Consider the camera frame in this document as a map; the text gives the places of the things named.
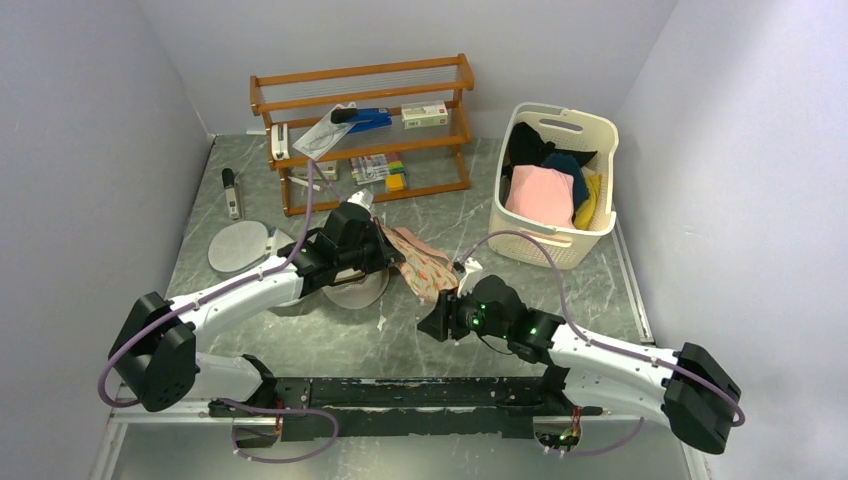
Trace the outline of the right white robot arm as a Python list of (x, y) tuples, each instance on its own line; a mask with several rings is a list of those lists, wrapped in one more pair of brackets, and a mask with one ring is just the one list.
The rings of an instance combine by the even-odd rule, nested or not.
[(553, 414), (576, 405), (635, 415), (713, 455), (725, 451), (742, 421), (740, 387), (704, 347), (640, 346), (577, 327), (527, 306), (495, 275), (469, 292), (441, 291), (417, 328), (440, 342), (468, 335), (501, 339), (519, 359), (565, 371), (539, 389), (542, 406)]

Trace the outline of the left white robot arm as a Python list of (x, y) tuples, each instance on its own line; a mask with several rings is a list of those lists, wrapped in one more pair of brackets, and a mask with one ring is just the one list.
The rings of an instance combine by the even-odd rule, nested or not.
[(253, 355), (207, 355), (202, 340), (404, 260), (368, 207), (343, 202), (322, 227), (242, 274), (175, 300), (156, 292), (140, 297), (108, 354), (98, 393), (114, 408), (160, 412), (184, 399), (210, 399), (264, 415), (278, 404), (276, 377)]

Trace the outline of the floral mesh laundry bag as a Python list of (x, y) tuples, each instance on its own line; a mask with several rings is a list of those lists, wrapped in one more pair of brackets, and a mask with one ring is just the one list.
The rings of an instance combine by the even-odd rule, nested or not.
[(422, 242), (406, 228), (382, 226), (381, 230), (389, 243), (404, 256), (398, 269), (417, 297), (436, 302), (441, 291), (454, 290), (459, 286), (452, 262), (446, 254)]

